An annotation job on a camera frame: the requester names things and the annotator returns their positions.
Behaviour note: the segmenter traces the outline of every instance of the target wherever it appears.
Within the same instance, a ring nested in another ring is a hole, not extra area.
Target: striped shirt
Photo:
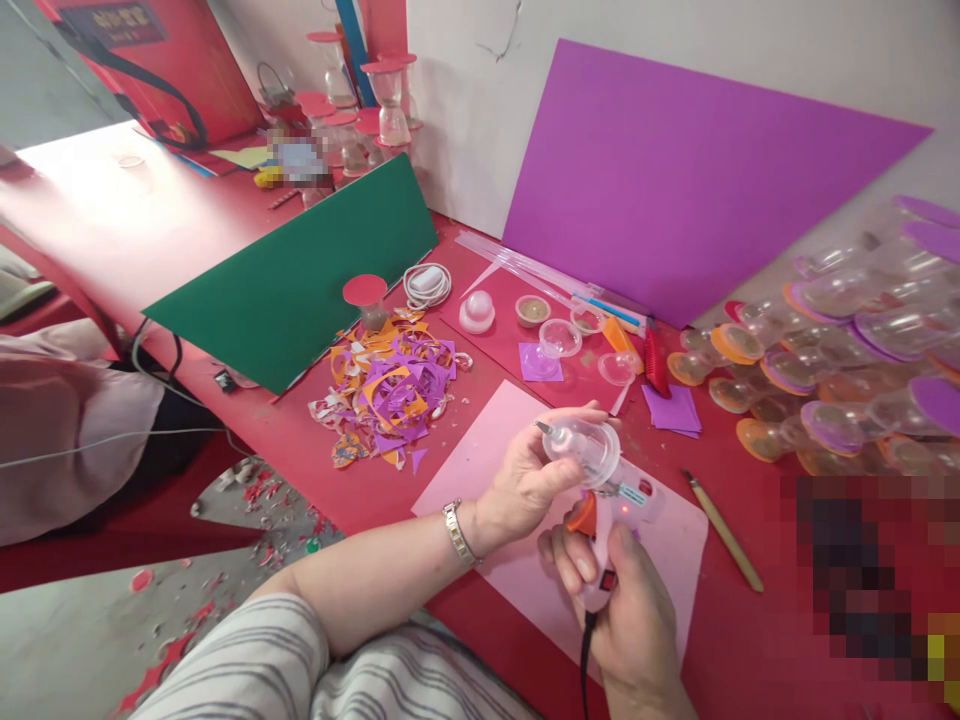
[[[266,595],[228,616],[136,720],[388,720],[539,717],[452,638],[406,625],[331,665],[316,613]]]

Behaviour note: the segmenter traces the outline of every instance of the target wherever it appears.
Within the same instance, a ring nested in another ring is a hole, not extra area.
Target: paintbrush
[[[747,554],[743,552],[743,548],[740,547],[740,543],[737,542],[737,539],[733,536],[730,528],[727,527],[727,523],[720,514],[720,511],[717,510],[717,506],[713,504],[713,501],[710,499],[710,496],[707,495],[706,491],[700,487],[700,483],[697,482],[697,479],[693,476],[693,474],[686,468],[680,469],[683,470],[683,474],[686,475],[687,480],[690,481],[690,487],[693,489],[693,494],[697,496],[700,507],[703,508],[703,511],[707,514],[707,517],[710,518],[710,524],[713,525],[714,530],[717,531],[720,539],[723,540],[723,544],[727,546],[727,550],[729,550],[730,554],[733,556],[733,560],[737,563],[737,567],[740,568],[740,572],[743,573],[743,576],[747,579],[747,582],[750,583],[750,587],[757,592],[762,593],[763,580],[760,579],[760,576],[754,569],[753,564],[747,557]]]

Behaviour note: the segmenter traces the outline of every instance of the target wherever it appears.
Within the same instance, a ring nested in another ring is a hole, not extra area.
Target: red tabletop
[[[130,154],[144,162],[119,167],[116,158]],[[44,263],[52,263],[65,292],[89,299],[130,332],[142,320],[141,309],[302,210],[298,202],[267,210],[282,190],[261,191],[246,172],[201,177],[138,136],[130,124],[21,155],[37,172],[13,179],[0,175],[0,215],[31,244],[31,259],[41,271],[46,270]],[[463,226],[441,216],[435,222],[441,243],[429,260],[450,270],[454,292],[448,302],[458,303],[486,263],[452,242]],[[16,236],[9,243],[14,251],[19,249]],[[491,294],[498,288],[512,294],[513,280],[501,270],[483,287]],[[282,278],[265,276],[262,282]],[[516,297],[508,299],[512,305]],[[391,301],[403,304],[402,291],[388,296],[388,304]],[[436,430],[419,441],[417,447],[429,447],[430,452],[416,476],[410,464],[398,472],[379,459],[358,461],[343,471],[332,468],[330,450],[336,438],[307,412],[307,403],[322,398],[332,384],[325,361],[279,400],[265,390],[222,394],[213,380],[218,368],[189,344],[178,378],[352,534],[412,517],[411,506],[500,383],[512,379],[524,386],[511,376],[519,363],[501,367],[483,352],[483,337],[465,338],[437,311],[426,320],[438,338],[455,341],[476,365],[460,374],[452,386],[456,402]],[[498,322],[515,318],[498,317]],[[676,333],[664,331],[668,346],[678,347]],[[154,327],[144,346],[162,363],[172,363],[174,346],[166,330]],[[579,378],[581,391],[595,382],[589,363],[573,358],[565,367]],[[551,399],[561,390],[555,389]],[[582,394],[560,396],[581,400]],[[851,714],[851,708],[859,712],[861,703],[892,707],[909,702],[909,685],[871,680],[876,672],[862,661],[831,657],[828,639],[814,632],[806,612],[809,579],[797,568],[795,513],[789,493],[781,488],[781,477],[795,476],[799,466],[754,460],[737,442],[738,418],[715,406],[704,388],[694,396],[704,427],[699,440],[654,429],[639,384],[631,388],[622,416],[627,458],[694,501],[679,473],[681,465],[690,468],[766,585],[762,596],[751,591],[711,532],[683,666],[684,682],[701,717],[857,718],[861,715]],[[429,607],[546,717],[579,715],[577,668],[479,575],[470,573]],[[590,699],[591,716],[605,717],[599,686],[592,684]],[[913,718],[941,717],[931,707],[913,706],[910,712]]]

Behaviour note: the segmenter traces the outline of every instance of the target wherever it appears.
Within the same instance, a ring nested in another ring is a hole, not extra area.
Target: metal watch band
[[[467,541],[463,539],[463,533],[460,532],[460,521],[457,519],[457,508],[460,507],[460,502],[460,498],[457,498],[449,505],[444,505],[443,519],[447,524],[447,532],[450,534],[453,548],[457,551],[460,559],[471,567],[480,567],[483,565],[483,560],[473,554],[470,546],[467,545]]]

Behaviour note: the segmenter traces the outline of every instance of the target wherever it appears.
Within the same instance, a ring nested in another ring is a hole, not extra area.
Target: right hand
[[[695,717],[680,682],[677,618],[667,588],[627,526],[614,526],[608,542],[618,582],[597,615],[590,651],[603,671],[611,713],[616,702],[638,715]],[[557,567],[583,627],[576,597],[601,572],[589,541],[557,525],[541,534],[537,545],[543,559]]]

